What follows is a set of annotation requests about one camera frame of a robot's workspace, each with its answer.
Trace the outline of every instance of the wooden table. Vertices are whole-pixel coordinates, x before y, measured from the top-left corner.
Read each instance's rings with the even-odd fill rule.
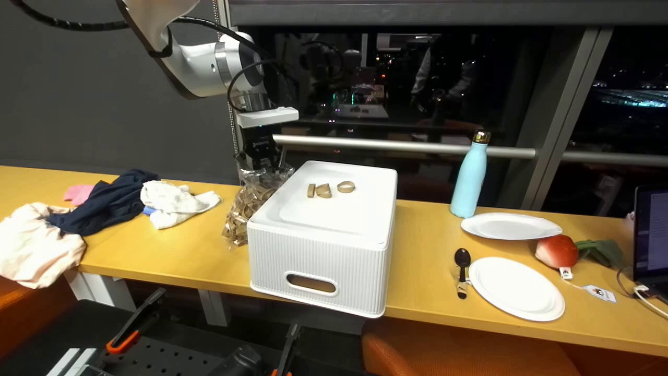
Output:
[[[111,181],[113,178],[0,167],[0,216],[3,218],[14,206],[32,200],[62,206],[66,186],[93,184],[98,179]],[[215,190],[223,202],[170,230],[155,230],[139,216],[88,235],[88,251],[79,272],[209,293],[263,296],[248,287],[248,251],[245,247],[230,247],[222,235],[226,213],[238,187],[198,181],[187,181],[187,186],[192,193]],[[448,213],[447,204],[399,200],[397,209],[385,299],[389,317],[668,357],[668,319],[656,316],[636,299],[623,296],[611,269],[590,261],[581,261],[574,267],[574,283],[596,283],[615,293],[615,303],[603,303],[575,287],[568,287],[560,279],[557,272],[539,264],[530,255],[530,243],[498,243],[469,235],[459,230],[459,219]],[[560,224],[574,240],[611,237],[623,251],[630,251],[630,232],[622,219],[542,210],[533,210],[533,216]],[[564,317],[551,323],[535,323],[500,314],[475,293],[469,293],[465,300],[457,299],[452,253],[459,247],[469,249],[474,259],[486,255],[509,257],[546,276],[566,299]]]

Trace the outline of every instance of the red apple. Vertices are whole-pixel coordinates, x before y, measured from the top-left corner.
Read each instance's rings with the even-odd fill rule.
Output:
[[[575,265],[575,261],[581,259],[581,251],[569,235],[557,233],[539,240],[535,257],[541,259],[544,265],[557,269]]]

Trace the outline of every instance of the wall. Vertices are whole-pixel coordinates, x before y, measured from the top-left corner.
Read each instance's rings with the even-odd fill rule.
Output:
[[[114,0],[27,1],[62,19],[121,19]],[[211,19],[211,6],[198,14]],[[179,96],[129,30],[62,31],[0,1],[0,46],[0,163],[236,179],[223,99]]]

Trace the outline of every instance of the laptop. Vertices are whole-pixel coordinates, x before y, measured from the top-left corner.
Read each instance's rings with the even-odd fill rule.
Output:
[[[668,190],[635,193],[632,279],[668,300]]]

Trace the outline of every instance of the cloth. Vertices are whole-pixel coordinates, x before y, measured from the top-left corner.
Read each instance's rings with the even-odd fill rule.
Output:
[[[79,206],[88,200],[89,193],[93,186],[89,184],[77,184],[65,190],[65,200],[69,200],[71,204]]]
[[[192,216],[204,213],[220,204],[220,200],[215,193],[192,197],[187,186],[173,186],[168,181],[145,181],[141,187],[141,202],[150,206],[150,210],[143,213],[158,230],[173,228]]]
[[[61,235],[46,224],[44,202],[22,204],[0,222],[0,276],[27,288],[46,288],[71,265],[77,265],[85,243],[77,233]]]
[[[48,224],[61,228],[62,233],[89,235],[108,226],[129,222],[141,213],[139,198],[143,181],[158,179],[158,176],[129,170],[113,184],[98,181],[88,200],[71,213],[53,213]]]

